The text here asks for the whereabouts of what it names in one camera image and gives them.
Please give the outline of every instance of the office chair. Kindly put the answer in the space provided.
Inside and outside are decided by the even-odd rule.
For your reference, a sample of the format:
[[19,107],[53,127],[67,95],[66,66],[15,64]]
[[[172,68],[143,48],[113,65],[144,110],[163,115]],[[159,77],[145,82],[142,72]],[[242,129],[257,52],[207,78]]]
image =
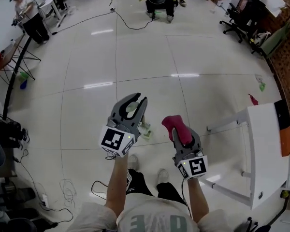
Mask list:
[[246,37],[246,34],[249,38],[251,37],[252,33],[255,31],[255,24],[266,16],[267,9],[265,4],[259,0],[248,1],[246,7],[241,12],[237,11],[233,4],[230,3],[230,6],[231,8],[227,9],[231,18],[229,22],[234,21],[234,23],[225,21],[220,21],[219,23],[224,23],[230,27],[230,29],[223,31],[224,34],[235,31],[240,38],[238,42],[241,43],[243,38]]

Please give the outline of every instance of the white tile floor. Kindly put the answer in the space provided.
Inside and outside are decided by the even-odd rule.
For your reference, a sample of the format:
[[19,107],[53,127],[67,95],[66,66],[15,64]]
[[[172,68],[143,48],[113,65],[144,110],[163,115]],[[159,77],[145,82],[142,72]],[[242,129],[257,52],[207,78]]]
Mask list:
[[[68,0],[78,10],[60,29],[108,13],[111,7],[130,27],[143,27],[149,21],[144,1],[113,0],[109,6],[110,1]],[[68,207],[77,215],[84,201],[103,204],[90,192],[95,180],[108,183],[112,172],[113,162],[104,159],[98,146],[101,126],[115,102],[134,92],[148,97],[146,119],[153,135],[149,141],[140,138],[131,153],[139,157],[154,194],[161,167],[169,171],[170,181],[180,190],[181,175],[172,161],[173,144],[161,125],[164,117],[179,114],[201,137],[209,160],[206,177],[249,195],[249,181],[240,176],[241,169],[250,169],[247,127],[231,124],[209,134],[206,125],[252,105],[248,93],[260,104],[275,102],[280,95],[264,60],[251,55],[249,46],[239,44],[236,35],[222,34],[224,26],[218,22],[227,18],[220,8],[210,1],[186,2],[186,8],[177,7],[171,24],[162,11],[145,29],[131,30],[113,13],[66,29],[43,47],[33,48],[42,58],[31,69],[36,80],[29,80],[25,90],[15,85],[9,116],[29,130],[31,142],[24,165],[37,182],[40,195],[48,195],[52,208]],[[262,75],[264,92],[255,74]],[[20,157],[22,152],[17,149],[15,154]],[[16,166],[16,171],[22,181],[32,185],[21,166]],[[60,189],[64,178],[75,186],[72,203],[64,200]],[[278,191],[250,211],[215,190],[205,186],[203,190],[210,209],[225,209],[232,227],[248,216],[266,223],[283,204]],[[188,197],[187,186],[184,192]],[[44,214],[55,221],[70,217],[64,211]],[[61,223],[54,231],[65,231],[68,225]]]

